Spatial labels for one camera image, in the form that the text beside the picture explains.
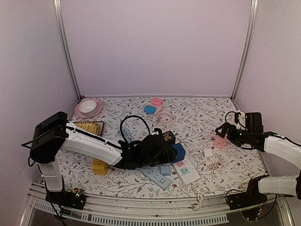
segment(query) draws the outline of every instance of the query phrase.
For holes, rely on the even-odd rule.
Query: blue block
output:
[[[185,154],[186,154],[186,151],[183,148],[183,146],[180,143],[177,143],[177,144],[173,145],[173,148],[175,150],[177,150],[177,152],[178,152],[178,154],[175,157],[175,160],[173,161],[173,163],[182,161],[185,158]]]
[[[160,171],[163,176],[170,176],[169,166],[160,166]]]
[[[154,114],[156,111],[156,108],[150,105],[146,105],[144,108],[144,112],[146,112],[147,114]]]

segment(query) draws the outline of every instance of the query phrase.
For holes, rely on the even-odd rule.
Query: black cable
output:
[[[236,112],[228,112],[228,113],[226,113],[226,115],[225,115],[225,121],[227,122],[227,116],[230,114],[230,113],[236,113]]]
[[[297,146],[299,146],[299,147],[301,147],[301,145],[300,144],[298,144],[298,143],[296,143],[296,142],[294,142],[294,141],[292,141],[291,139],[289,139],[289,138],[287,138],[287,137],[284,137],[285,139],[287,139],[289,142],[291,142],[292,144],[294,144],[294,145],[297,145]]]
[[[149,134],[151,134],[151,130],[150,130],[148,124],[146,123],[146,121],[145,121],[142,117],[137,116],[137,115],[130,115],[130,116],[127,116],[127,117],[124,118],[124,120],[122,120],[122,122],[121,122],[121,124],[120,124],[120,128],[119,128],[119,129],[120,129],[120,133],[121,133],[121,135],[122,135],[124,141],[125,141],[127,144],[128,144],[128,141],[127,141],[126,137],[125,137],[124,134],[123,134],[123,131],[122,131],[122,125],[123,125],[123,123],[124,123],[127,119],[129,119],[129,118],[138,118],[138,119],[142,120],[143,123],[145,124],[145,126],[146,126],[146,128],[147,128]]]
[[[48,190],[47,185],[46,185],[46,181],[45,181],[45,189],[46,189],[46,194],[47,194],[47,196],[48,196],[50,205],[52,206],[53,210],[55,211],[55,214],[57,215],[59,221],[62,223],[63,226],[67,226],[66,223],[65,223],[64,220],[63,220],[62,214],[61,214],[61,213],[59,214],[59,213],[57,212],[57,210],[56,210],[54,204],[53,204],[52,201],[51,201],[50,194],[49,194],[49,190]]]
[[[238,123],[239,123],[239,125],[240,125],[242,128],[244,128],[245,130],[247,130],[246,127],[244,127],[244,126],[240,123],[239,119],[238,119]]]
[[[229,191],[227,191],[227,193],[225,194],[225,201],[226,201],[227,204],[229,204],[229,201],[227,200],[227,195],[228,195],[228,193],[231,192],[231,191],[242,192],[242,191],[239,191],[239,190],[237,190],[237,189],[230,189]]]
[[[117,145],[111,143],[110,141],[107,141],[107,142],[106,142],[106,140],[103,139],[103,138],[101,138],[100,136],[90,134],[89,132],[83,131],[83,130],[81,130],[81,129],[75,129],[75,131],[78,132],[78,133],[84,134],[84,135],[86,135],[86,136],[88,136],[88,137],[92,137],[92,138],[95,138],[95,139],[97,139],[97,140],[100,140],[100,141],[102,141],[102,142],[104,142],[104,143],[106,143],[106,144],[108,144],[108,145],[110,145],[110,146],[112,146],[112,147],[117,148],[117,149],[121,149],[121,147],[119,147],[119,146],[117,146]]]
[[[54,127],[54,128],[52,128],[51,130],[48,130],[48,131],[46,131],[45,133],[41,134],[40,136],[38,136],[38,137],[36,137],[36,138],[34,138],[34,139],[30,140],[30,141],[27,141],[26,143],[21,144],[21,146],[22,146],[22,147],[27,147],[27,148],[31,149],[31,147],[27,146],[28,144],[31,144],[32,142],[34,142],[34,141],[40,139],[41,137],[47,135],[48,133],[50,133],[50,132],[52,132],[52,131],[54,131],[54,130],[56,130],[56,129],[58,129],[58,128],[62,128],[62,127],[63,127],[63,126],[57,126],[57,127]]]
[[[241,149],[244,149],[244,150],[254,150],[255,148],[254,147],[240,147]]]
[[[36,162],[33,161],[33,163],[30,164],[30,159],[31,159],[31,157],[29,156],[29,157],[28,157],[28,160],[27,160],[27,164],[28,164],[29,167],[32,167]]]

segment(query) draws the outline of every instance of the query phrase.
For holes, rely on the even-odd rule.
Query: white wall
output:
[[[231,96],[250,0],[64,0],[86,96]]]
[[[246,70],[236,103],[262,113],[265,131],[301,143],[301,1],[259,1]],[[263,155],[275,175],[298,174],[294,166]]]
[[[1,0],[0,225],[15,226],[36,167],[27,166],[35,125],[59,110],[71,113],[71,87],[52,0]]]

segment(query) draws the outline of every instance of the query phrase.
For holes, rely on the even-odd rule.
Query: small white box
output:
[[[205,158],[212,158],[213,157],[213,152],[211,149],[204,149],[204,157]]]

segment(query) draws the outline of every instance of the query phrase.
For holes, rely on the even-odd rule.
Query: pink object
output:
[[[163,100],[160,99],[160,98],[153,98],[153,99],[151,100],[151,104],[154,105],[155,107],[161,106],[162,103],[163,103]]]
[[[155,114],[159,113],[161,110],[162,110],[162,105],[153,105],[151,104],[151,106],[155,107],[156,108],[156,111],[155,111]]]
[[[87,100],[94,100],[94,101],[97,103],[95,113],[92,114],[92,115],[90,115],[90,116],[85,116],[85,115],[83,115],[83,114],[79,111],[79,106],[80,106],[83,102],[85,102],[85,101],[87,101]],[[78,105],[76,105],[76,107],[75,107],[75,109],[74,109],[74,113],[75,113],[75,115],[76,115],[77,117],[79,117],[79,118],[82,118],[82,119],[90,119],[90,118],[93,118],[93,117],[97,116],[97,115],[100,113],[100,111],[101,111],[102,109],[103,109],[103,102],[102,102],[101,100],[99,100],[99,99],[93,99],[93,98],[91,98],[91,99],[88,98],[88,99],[84,99],[84,100],[81,101]]]
[[[213,147],[214,148],[223,148],[227,144],[227,135],[225,138],[221,138],[219,135],[215,135],[214,142],[213,142]]]

